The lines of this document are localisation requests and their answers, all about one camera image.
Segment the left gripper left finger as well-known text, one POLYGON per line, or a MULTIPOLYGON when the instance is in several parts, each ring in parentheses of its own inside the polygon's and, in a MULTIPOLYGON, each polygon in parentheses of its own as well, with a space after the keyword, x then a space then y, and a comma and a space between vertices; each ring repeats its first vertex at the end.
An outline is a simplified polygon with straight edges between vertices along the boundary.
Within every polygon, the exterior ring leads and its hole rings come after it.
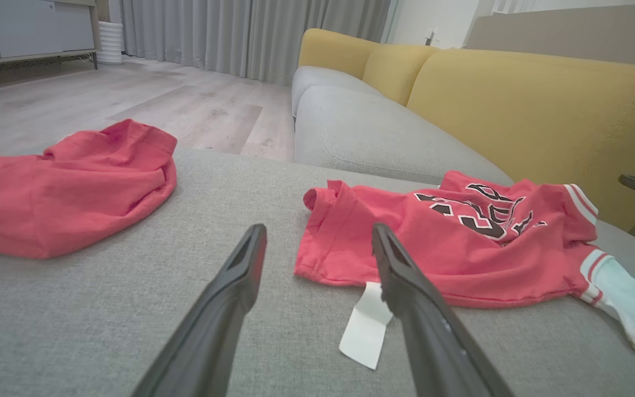
POLYGON ((266 246, 264 224, 245 231, 133 397, 226 397, 240 330, 260 289, 266 246))

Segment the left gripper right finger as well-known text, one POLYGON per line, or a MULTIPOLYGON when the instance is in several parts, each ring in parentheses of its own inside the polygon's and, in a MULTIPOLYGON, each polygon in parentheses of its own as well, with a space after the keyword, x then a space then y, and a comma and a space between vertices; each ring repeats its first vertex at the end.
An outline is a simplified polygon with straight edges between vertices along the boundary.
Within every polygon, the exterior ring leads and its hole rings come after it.
POLYGON ((381 298, 403 327, 417 397, 515 397, 395 233, 372 229, 381 298))

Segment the red basketball jersey black numbers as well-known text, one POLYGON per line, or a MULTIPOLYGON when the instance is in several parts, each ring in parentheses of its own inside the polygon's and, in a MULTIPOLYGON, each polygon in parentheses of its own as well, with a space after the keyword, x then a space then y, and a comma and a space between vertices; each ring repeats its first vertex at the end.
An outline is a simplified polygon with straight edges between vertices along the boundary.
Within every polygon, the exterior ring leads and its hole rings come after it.
POLYGON ((576 184, 512 186, 451 170, 408 193, 330 180, 308 190, 294 272, 328 286, 380 282, 372 228, 395 232, 448 304, 524 307, 573 296, 622 324, 635 349, 635 278, 597 246, 606 223, 576 184))

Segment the red shorts white stripe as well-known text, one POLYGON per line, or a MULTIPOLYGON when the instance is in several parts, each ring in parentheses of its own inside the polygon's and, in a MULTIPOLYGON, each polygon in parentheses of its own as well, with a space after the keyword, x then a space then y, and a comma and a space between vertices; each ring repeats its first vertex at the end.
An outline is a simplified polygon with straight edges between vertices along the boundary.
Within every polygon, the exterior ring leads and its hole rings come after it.
POLYGON ((178 141, 123 120, 40 155, 0 156, 0 254, 50 259, 138 223, 173 194, 178 141))

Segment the large grey sofa chaise cushion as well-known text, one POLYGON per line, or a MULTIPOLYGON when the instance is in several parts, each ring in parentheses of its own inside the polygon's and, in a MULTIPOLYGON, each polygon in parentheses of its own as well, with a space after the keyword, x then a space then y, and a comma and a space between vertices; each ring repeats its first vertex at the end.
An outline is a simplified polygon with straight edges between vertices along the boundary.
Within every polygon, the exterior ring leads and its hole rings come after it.
MULTIPOLYGON (((178 148, 179 185, 132 228, 51 260, 0 255, 0 397, 129 397, 249 226, 268 246, 227 397, 413 397, 401 324, 378 369, 338 351, 363 287, 293 276, 309 211, 328 179, 393 192, 400 179, 178 148)), ((456 309, 515 395, 635 397, 635 350, 616 322, 574 297, 456 309)))

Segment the wide yellow sofa back cushion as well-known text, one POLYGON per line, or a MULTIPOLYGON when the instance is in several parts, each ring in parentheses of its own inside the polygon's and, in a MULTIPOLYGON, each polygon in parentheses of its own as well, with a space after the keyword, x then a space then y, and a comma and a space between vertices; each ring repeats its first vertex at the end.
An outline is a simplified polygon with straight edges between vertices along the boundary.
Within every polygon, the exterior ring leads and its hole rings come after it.
POLYGON ((635 226, 635 65, 536 53, 438 50, 409 110, 514 181, 577 184, 607 223, 635 226))

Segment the beige upholstered panel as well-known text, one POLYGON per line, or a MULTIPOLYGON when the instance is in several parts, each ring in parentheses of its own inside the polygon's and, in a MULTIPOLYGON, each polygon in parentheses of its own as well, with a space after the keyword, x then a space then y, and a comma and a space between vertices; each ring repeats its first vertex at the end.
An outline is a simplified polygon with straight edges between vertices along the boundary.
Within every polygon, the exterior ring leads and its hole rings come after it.
POLYGON ((635 5, 481 16, 465 47, 635 65, 635 5))

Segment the grey sofa seat cushion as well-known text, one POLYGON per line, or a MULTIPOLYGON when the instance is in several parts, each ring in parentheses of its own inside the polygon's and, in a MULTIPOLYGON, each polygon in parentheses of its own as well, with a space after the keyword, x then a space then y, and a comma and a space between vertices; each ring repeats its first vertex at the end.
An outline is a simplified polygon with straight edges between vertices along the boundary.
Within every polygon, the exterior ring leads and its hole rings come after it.
POLYGON ((317 66, 299 66, 290 86, 290 103, 294 119, 297 118, 298 105, 305 91, 310 87, 323 85, 383 97, 378 90, 348 73, 317 66))
POLYGON ((509 186, 499 167, 404 106, 355 90, 313 86, 298 103, 297 163, 414 183, 441 184, 448 171, 509 186))

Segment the grey pleated curtain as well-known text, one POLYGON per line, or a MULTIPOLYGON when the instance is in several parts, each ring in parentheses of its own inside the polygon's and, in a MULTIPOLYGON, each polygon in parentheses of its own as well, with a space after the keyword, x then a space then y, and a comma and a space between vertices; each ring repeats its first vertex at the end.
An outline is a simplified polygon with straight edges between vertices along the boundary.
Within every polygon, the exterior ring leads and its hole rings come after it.
POLYGON ((380 42, 391 0, 120 0, 125 53, 289 85, 303 33, 380 42))

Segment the white ribbed cylinder appliance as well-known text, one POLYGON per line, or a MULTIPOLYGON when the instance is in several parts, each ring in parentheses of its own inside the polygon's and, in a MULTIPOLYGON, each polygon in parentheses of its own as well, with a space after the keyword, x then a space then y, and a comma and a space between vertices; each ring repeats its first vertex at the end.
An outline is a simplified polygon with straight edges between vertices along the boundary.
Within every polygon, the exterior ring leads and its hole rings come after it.
POLYGON ((98 63, 114 66, 123 63, 122 37, 123 24, 99 21, 100 50, 96 53, 98 63))

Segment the white wooden media cabinet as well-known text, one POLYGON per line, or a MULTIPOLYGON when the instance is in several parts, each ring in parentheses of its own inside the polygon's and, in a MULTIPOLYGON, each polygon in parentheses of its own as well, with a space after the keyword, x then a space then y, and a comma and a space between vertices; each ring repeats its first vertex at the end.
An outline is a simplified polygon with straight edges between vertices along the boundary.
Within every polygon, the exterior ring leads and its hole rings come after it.
POLYGON ((98 0, 0 0, 0 70, 86 56, 98 68, 98 0))

